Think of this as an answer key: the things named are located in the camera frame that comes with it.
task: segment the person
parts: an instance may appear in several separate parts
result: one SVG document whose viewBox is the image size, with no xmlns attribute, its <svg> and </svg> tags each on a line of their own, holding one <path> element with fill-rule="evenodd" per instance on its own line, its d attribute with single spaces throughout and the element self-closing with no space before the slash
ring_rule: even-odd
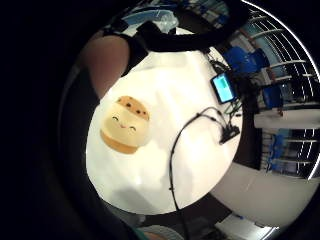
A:
<svg viewBox="0 0 320 240">
<path fill-rule="evenodd" d="M 92 195 L 83 199 L 79 207 L 91 205 L 92 208 L 104 209 L 106 215 L 110 216 L 110 209 L 103 206 L 102 200 L 96 195 L 85 170 L 85 159 L 81 153 L 73 154 L 70 149 L 84 149 L 86 135 L 89 129 L 90 119 L 94 109 L 105 96 L 108 89 L 122 76 L 125 76 L 141 60 L 148 55 L 142 44 L 133 37 L 125 34 L 110 33 L 106 29 L 95 33 L 84 46 L 76 61 L 78 72 L 69 87 L 67 97 L 63 103 L 61 113 L 61 149 L 72 169 L 65 176 L 68 183 L 72 185 L 73 179 L 77 180 L 82 188 L 69 187 L 74 198 L 79 202 L 79 195 Z M 79 99 L 86 99 L 79 104 Z M 94 218 L 94 212 L 87 211 L 87 215 Z M 143 228 L 132 228 L 121 223 L 124 229 L 131 228 L 138 239 L 150 240 L 182 240 L 183 237 L 171 228 L 152 225 Z"/>
</svg>

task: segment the black cable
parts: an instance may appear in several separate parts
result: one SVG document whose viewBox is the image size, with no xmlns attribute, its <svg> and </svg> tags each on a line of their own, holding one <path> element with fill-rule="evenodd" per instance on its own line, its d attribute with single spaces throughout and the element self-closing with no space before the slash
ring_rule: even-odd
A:
<svg viewBox="0 0 320 240">
<path fill-rule="evenodd" d="M 173 171 L 172 171 L 172 159 L 173 159 L 173 154 L 174 154 L 174 150 L 176 148 L 176 145 L 178 143 L 178 140 L 183 132 L 183 130 L 185 128 L 187 128 L 192 122 L 194 122 L 196 119 L 200 118 L 200 117 L 206 117 L 208 119 L 210 119 L 211 121 L 213 122 L 216 122 L 218 123 L 221 127 L 222 127 L 222 131 L 225 131 L 225 128 L 223 126 L 223 124 L 219 121 L 217 121 L 214 117 L 211 117 L 209 115 L 206 115 L 206 114 L 203 114 L 205 111 L 209 110 L 209 109 L 214 109 L 216 110 L 217 112 L 220 112 L 217 108 L 215 107 L 208 107 L 206 109 L 204 109 L 201 113 L 197 113 L 193 118 L 191 118 L 183 127 L 182 129 L 179 131 L 178 135 L 176 136 L 175 140 L 174 140 L 174 143 L 173 143 L 173 146 L 172 146 L 172 149 L 171 149 L 171 152 L 170 152 L 170 159 L 169 159 L 169 180 L 170 180 L 170 188 L 169 190 L 171 191 L 171 194 L 172 194 L 172 198 L 173 198 L 173 202 L 174 202 L 174 205 L 175 205 L 175 208 L 176 208 L 176 211 L 177 211 L 177 214 L 179 216 L 179 219 L 180 219 L 180 222 L 182 224 L 182 228 L 183 228 L 183 231 L 184 231 L 184 235 L 185 235 L 185 240 L 190 240 L 190 236 L 189 236 L 189 231 L 188 231 L 188 227 L 187 227 L 187 224 L 184 220 L 184 217 L 183 217 L 183 214 L 181 212 L 181 209 L 179 208 L 178 206 L 178 203 L 176 201 L 176 196 L 175 196 L 175 192 L 174 192 L 174 184 L 173 184 Z"/>
<path fill-rule="evenodd" d="M 219 109 L 215 108 L 215 107 L 207 107 L 207 108 L 205 108 L 204 110 L 202 110 L 202 111 L 200 112 L 200 114 L 205 113 L 205 112 L 208 111 L 209 109 L 215 110 L 215 111 L 218 113 L 218 115 L 222 118 L 222 120 L 223 120 L 223 122 L 225 123 L 225 125 L 227 126 L 227 122 L 226 122 L 226 120 L 224 119 L 224 117 L 223 117 L 223 115 L 222 115 L 222 112 L 221 112 Z"/>
</svg>

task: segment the bun-shaped plush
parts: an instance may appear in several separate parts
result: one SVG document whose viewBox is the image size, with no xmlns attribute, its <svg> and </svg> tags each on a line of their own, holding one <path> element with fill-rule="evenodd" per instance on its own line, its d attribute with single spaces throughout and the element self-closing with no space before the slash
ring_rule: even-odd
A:
<svg viewBox="0 0 320 240">
<path fill-rule="evenodd" d="M 110 148 L 132 154 L 145 144 L 149 120 L 150 115 L 142 103 L 122 96 L 106 112 L 100 136 Z"/>
</svg>

